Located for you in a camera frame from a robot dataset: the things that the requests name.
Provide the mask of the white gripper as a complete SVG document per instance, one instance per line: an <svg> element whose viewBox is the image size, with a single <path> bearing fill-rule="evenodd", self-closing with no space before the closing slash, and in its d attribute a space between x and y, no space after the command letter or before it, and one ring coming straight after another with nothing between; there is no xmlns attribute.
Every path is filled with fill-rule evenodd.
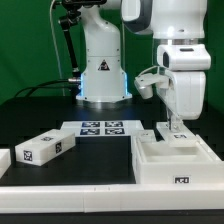
<svg viewBox="0 0 224 224"><path fill-rule="evenodd" d="M180 131L182 120L196 120L203 108L206 76L204 72L165 71L169 78L166 89L157 87L157 94L172 113L167 114L170 131Z"/></svg>

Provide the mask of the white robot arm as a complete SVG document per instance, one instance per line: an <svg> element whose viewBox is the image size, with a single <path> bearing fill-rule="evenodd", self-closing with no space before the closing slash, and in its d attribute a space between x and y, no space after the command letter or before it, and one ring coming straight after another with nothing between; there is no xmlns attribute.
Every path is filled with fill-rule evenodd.
<svg viewBox="0 0 224 224"><path fill-rule="evenodd" d="M207 0L104 0L81 6L86 67L77 99L95 108L158 95L168 128L200 117L211 57L202 40Z"/></svg>

